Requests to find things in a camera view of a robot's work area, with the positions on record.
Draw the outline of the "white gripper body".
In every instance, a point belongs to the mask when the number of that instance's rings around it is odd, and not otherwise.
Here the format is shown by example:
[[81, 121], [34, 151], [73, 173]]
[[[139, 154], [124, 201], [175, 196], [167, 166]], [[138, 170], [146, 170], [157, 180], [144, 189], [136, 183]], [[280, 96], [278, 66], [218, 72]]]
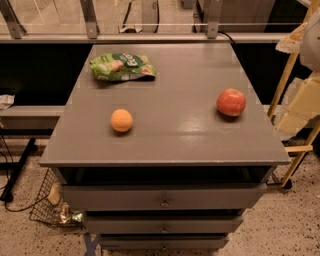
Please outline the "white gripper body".
[[295, 78], [288, 93], [287, 112], [290, 116], [309, 121], [320, 114], [319, 72], [312, 72], [307, 79]]

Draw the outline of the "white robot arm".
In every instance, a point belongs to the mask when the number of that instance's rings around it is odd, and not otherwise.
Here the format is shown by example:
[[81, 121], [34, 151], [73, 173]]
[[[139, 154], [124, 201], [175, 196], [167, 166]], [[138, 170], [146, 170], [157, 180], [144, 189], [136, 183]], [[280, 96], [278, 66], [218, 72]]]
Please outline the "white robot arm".
[[300, 63], [312, 71], [308, 78], [295, 77], [289, 84], [274, 119], [274, 130], [285, 141], [320, 115], [320, 9], [282, 39], [276, 50], [298, 53]]

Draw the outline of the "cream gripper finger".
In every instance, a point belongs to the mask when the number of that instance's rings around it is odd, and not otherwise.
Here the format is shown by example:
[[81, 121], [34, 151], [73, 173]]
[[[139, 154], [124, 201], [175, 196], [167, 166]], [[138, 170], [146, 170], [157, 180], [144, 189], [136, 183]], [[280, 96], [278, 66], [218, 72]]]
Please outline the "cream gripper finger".
[[299, 53], [306, 26], [306, 22], [302, 23], [300, 26], [294, 29], [288, 36], [281, 39], [277, 43], [275, 49], [279, 52], [288, 54]]
[[274, 129], [281, 136], [295, 136], [304, 128], [312, 116], [292, 110], [280, 112], [274, 119]]

